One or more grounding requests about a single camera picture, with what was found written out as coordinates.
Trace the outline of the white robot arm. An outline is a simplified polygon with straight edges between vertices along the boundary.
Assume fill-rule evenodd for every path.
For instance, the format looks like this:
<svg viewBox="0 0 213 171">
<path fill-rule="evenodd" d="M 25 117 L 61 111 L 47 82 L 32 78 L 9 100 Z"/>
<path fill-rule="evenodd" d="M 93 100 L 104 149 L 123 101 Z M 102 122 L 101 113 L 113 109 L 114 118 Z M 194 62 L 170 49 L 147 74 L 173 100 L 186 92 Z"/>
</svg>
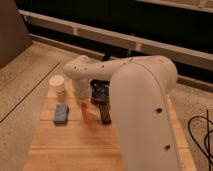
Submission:
<svg viewBox="0 0 213 171">
<path fill-rule="evenodd" d="M 181 171 L 167 96 L 177 69 L 164 56 L 91 63 L 82 55 L 63 68 L 74 94 L 91 79 L 110 82 L 109 99 L 126 171 Z"/>
</svg>

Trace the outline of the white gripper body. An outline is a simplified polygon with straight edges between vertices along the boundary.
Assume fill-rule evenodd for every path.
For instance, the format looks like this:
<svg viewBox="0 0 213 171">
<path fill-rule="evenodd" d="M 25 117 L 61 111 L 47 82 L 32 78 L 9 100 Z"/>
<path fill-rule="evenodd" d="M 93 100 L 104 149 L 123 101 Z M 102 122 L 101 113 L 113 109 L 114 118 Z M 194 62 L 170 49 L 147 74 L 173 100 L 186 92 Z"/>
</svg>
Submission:
<svg viewBox="0 0 213 171">
<path fill-rule="evenodd" d="M 86 102 L 91 97 L 90 81 L 88 79 L 72 80 L 72 88 L 78 104 Z"/>
</svg>

